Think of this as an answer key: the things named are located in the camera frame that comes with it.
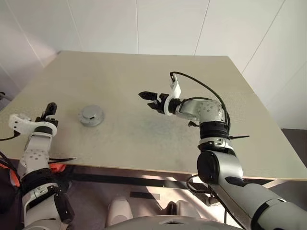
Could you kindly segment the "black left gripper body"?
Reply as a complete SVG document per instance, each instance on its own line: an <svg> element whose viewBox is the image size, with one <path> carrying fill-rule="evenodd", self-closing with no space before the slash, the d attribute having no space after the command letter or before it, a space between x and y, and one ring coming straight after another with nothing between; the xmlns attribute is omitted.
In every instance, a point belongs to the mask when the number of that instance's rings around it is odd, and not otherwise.
<svg viewBox="0 0 307 230"><path fill-rule="evenodd" d="M46 117L37 117L35 119L35 122L44 122L44 123L50 123L53 124L54 126L58 126L59 121L56 120L55 118L46 116Z"/></svg>

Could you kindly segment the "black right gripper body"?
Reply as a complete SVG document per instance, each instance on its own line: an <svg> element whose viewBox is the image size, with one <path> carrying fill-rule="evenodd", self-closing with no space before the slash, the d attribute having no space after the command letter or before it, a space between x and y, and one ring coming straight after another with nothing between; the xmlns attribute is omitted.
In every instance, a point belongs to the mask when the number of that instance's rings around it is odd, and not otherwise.
<svg viewBox="0 0 307 230"><path fill-rule="evenodd" d="M165 105L167 98L168 98L168 94L161 93L159 95L159 98L156 99L155 105L156 105L157 112L164 113L164 105Z"/></svg>

